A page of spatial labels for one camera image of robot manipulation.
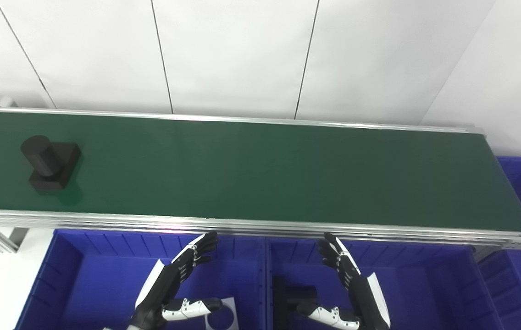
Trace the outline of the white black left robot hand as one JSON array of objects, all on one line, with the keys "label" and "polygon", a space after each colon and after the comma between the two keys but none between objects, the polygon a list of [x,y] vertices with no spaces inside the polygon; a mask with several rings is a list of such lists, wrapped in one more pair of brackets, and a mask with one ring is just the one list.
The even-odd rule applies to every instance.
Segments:
[{"label": "white black left robot hand", "polygon": [[161,330],[168,322],[204,317],[222,309],[219,298],[175,298],[194,268],[211,261],[207,253],[215,251],[217,244],[217,232],[206,232],[183,247],[169,264],[157,260],[135,301],[127,329]]}]

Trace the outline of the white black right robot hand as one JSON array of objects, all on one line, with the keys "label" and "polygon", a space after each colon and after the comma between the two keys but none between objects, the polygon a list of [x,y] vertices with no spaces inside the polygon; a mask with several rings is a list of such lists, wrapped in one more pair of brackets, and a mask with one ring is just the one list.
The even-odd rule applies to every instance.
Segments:
[{"label": "white black right robot hand", "polygon": [[376,273],[365,276],[349,249],[331,232],[325,232],[318,244],[322,263],[337,272],[352,310],[341,310],[338,306],[328,309],[310,301],[300,301],[297,313],[337,330],[390,329],[391,318]]}]

